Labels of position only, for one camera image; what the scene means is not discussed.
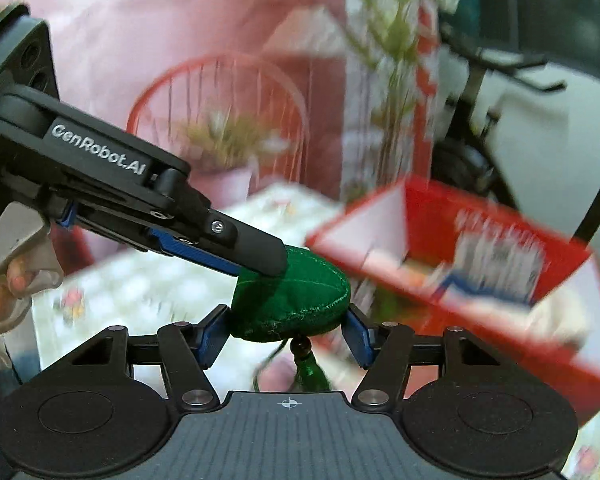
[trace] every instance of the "printed label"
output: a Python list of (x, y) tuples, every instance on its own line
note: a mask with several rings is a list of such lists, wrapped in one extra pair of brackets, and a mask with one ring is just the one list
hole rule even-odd
[(544, 265), (544, 249), (533, 232), (466, 211), (458, 213), (456, 229), (455, 269), (478, 288), (531, 300)]
[(85, 153), (93, 157), (94, 161), (106, 162), (109, 167), (139, 177), (138, 180), (144, 180), (144, 176), (147, 174), (149, 165), (147, 157), (139, 154), (129, 155), (128, 150), (116, 145), (115, 142), (68, 121), (56, 120), (44, 138), (61, 143), (72, 149), (72, 152)]

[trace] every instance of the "white vase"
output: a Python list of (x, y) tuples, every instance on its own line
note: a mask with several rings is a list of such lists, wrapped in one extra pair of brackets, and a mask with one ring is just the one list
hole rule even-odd
[(209, 173), (192, 171), (189, 185), (211, 200), (213, 209), (224, 209), (247, 199), (252, 176), (251, 168)]

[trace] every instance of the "circular pad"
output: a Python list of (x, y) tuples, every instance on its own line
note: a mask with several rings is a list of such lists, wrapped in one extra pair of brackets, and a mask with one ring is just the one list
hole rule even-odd
[(349, 280), (311, 251), (286, 247), (283, 276), (243, 269), (231, 306), (231, 334), (258, 343), (330, 332), (349, 307)]
[(113, 415), (113, 403), (92, 392), (67, 392), (40, 406), (38, 418), (48, 430), (87, 433), (104, 426)]
[(433, 463), (472, 477), (526, 478), (561, 468), (578, 433), (573, 408), (545, 384), (437, 380), (403, 404), (402, 424)]
[(0, 405), (0, 452), (36, 477), (103, 478), (142, 460), (169, 427), (164, 400), (131, 378), (76, 388), (25, 385)]

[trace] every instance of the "wall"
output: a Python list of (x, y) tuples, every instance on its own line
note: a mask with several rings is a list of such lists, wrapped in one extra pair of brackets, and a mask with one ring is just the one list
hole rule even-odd
[[(572, 235), (600, 188), (600, 82), (558, 66), (526, 75), (544, 84), (565, 79), (569, 88), (538, 96), (502, 76), (488, 76), (474, 120), (483, 122), (490, 106), (502, 105), (490, 144), (522, 211)], [(450, 92), (461, 92), (466, 76), (465, 65), (443, 52), (442, 102)], [(445, 123), (440, 121), (440, 130)], [(600, 258), (600, 230), (592, 246)]]

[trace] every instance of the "red wire basket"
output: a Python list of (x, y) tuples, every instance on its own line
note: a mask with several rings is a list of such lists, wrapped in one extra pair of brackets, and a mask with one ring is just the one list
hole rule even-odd
[(215, 208), (226, 207), (245, 198), (227, 196), (231, 189), (235, 192), (240, 187), (236, 171), (232, 178), (224, 172), (219, 179), (219, 172), (202, 170), (191, 155), (190, 142), (176, 131), (178, 124), (201, 121), (209, 110), (253, 117), (275, 130), (276, 137), (288, 146), (283, 153), (261, 162), (255, 171), (248, 171), (250, 191), (276, 180), (301, 180), (308, 136), (304, 98), (282, 70), (257, 57), (231, 53), (206, 56), (167, 70), (140, 95), (126, 130), (190, 162), (189, 183), (206, 194)]

